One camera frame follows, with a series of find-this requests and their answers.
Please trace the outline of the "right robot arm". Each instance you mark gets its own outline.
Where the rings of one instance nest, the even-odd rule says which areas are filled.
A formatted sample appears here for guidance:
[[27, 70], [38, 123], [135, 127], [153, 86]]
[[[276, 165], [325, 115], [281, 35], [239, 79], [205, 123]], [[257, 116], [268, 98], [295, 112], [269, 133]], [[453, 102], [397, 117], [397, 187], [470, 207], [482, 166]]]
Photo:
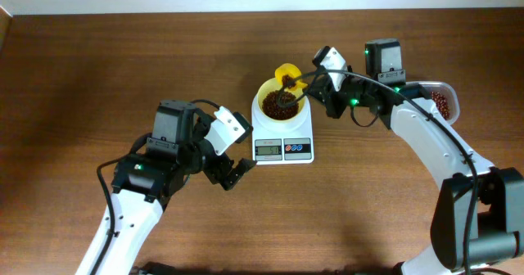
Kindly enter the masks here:
[[440, 193], [431, 244], [398, 263], [396, 274], [482, 274], [523, 254], [523, 177], [479, 155], [439, 111], [431, 90], [409, 83], [395, 38], [366, 42], [366, 73], [356, 74], [334, 47], [312, 60], [308, 95], [328, 116], [367, 107], [402, 138], [433, 177]]

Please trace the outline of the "yellow measuring scoop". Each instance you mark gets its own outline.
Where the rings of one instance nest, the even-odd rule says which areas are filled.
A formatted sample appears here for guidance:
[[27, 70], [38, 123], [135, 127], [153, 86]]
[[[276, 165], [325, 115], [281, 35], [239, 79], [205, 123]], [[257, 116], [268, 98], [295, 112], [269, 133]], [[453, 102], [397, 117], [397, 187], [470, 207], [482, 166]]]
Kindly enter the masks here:
[[286, 88], [287, 90], [295, 91], [295, 90], [299, 90], [299, 89], [304, 89], [304, 88], [306, 88], [308, 86], [307, 83], [304, 83], [301, 80], [300, 77], [302, 76], [302, 73], [299, 70], [299, 68], [297, 66], [291, 64], [291, 63], [284, 63], [284, 64], [280, 65], [275, 70], [274, 74], [275, 74], [275, 79], [277, 80], [277, 82], [279, 83], [279, 85], [281, 87], [283, 87], [283, 85], [282, 85], [282, 76], [283, 75], [289, 74], [291, 77], [294, 78], [294, 80], [296, 82], [296, 86], [293, 89]]

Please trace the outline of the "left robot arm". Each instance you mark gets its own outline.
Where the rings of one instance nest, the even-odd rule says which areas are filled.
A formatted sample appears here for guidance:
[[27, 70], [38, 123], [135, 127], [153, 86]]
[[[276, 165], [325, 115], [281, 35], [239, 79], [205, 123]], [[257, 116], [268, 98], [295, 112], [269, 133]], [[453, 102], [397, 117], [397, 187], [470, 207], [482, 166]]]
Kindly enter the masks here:
[[171, 197], [192, 175], [204, 173], [228, 191], [255, 167], [253, 160], [235, 162], [226, 153], [251, 135], [249, 121], [224, 106], [207, 114], [199, 104], [200, 100], [161, 101], [152, 131], [110, 162], [114, 177], [110, 184], [102, 184], [105, 213], [79, 274], [130, 273]]

